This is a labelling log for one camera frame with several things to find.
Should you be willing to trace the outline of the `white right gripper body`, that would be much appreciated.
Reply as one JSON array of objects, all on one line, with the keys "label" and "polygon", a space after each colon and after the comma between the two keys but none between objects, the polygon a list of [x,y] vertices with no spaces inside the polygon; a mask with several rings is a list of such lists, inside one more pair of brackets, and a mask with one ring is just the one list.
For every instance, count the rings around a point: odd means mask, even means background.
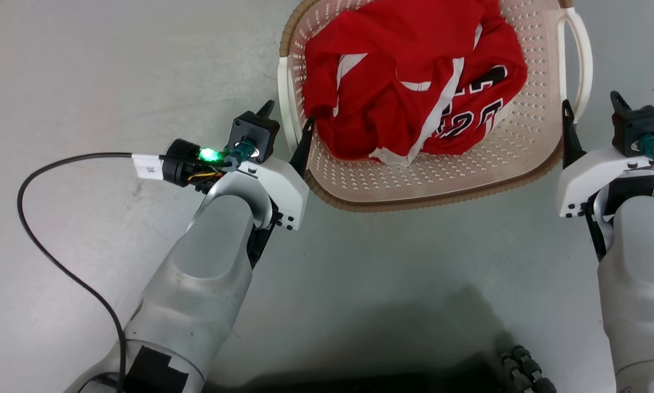
[{"label": "white right gripper body", "polygon": [[556,211],[561,217],[577,216],[604,186],[626,171],[643,166],[643,157],[625,157],[615,147],[591,150],[561,171],[556,192]]}]

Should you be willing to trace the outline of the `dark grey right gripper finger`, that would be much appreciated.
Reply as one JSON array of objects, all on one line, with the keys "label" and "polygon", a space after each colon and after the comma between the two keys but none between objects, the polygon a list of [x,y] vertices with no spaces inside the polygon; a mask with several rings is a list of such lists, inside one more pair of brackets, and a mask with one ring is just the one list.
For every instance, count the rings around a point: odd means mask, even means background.
[{"label": "dark grey right gripper finger", "polygon": [[568,99],[563,100],[562,110],[562,169],[567,169],[578,159],[586,155],[576,131],[576,118]]},{"label": "dark grey right gripper finger", "polygon": [[613,105],[614,114],[626,115],[631,112],[630,105],[627,104],[626,100],[618,91],[611,91],[609,97]]}]

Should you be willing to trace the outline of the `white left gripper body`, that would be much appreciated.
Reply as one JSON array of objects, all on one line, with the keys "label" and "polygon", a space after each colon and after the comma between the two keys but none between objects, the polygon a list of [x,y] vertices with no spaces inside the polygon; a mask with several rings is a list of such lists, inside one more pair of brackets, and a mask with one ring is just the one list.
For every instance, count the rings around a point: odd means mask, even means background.
[{"label": "white left gripper body", "polygon": [[284,225],[297,230],[307,208],[309,188],[293,166],[271,157],[262,164],[244,162],[237,171],[225,176],[233,192],[244,199],[254,215],[257,227],[270,226],[273,206]]}]

